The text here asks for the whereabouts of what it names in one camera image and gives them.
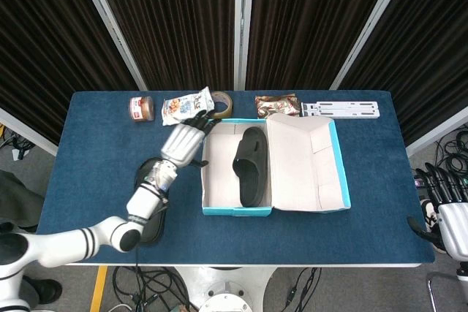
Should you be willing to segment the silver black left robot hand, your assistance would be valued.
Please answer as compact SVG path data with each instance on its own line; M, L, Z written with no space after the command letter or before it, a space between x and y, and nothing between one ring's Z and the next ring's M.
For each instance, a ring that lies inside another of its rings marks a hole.
M200 111L195 117L177 124L161 149L161 157L182 168L190 164L208 134L210 113Z

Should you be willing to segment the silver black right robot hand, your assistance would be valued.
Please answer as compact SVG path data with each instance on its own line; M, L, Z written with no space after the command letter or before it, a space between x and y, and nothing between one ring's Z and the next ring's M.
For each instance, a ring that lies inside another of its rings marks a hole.
M420 238L444 250L458 262L467 261L467 184L454 172L426 163L416 173L426 185L438 230L424 229L416 218L407 223Z

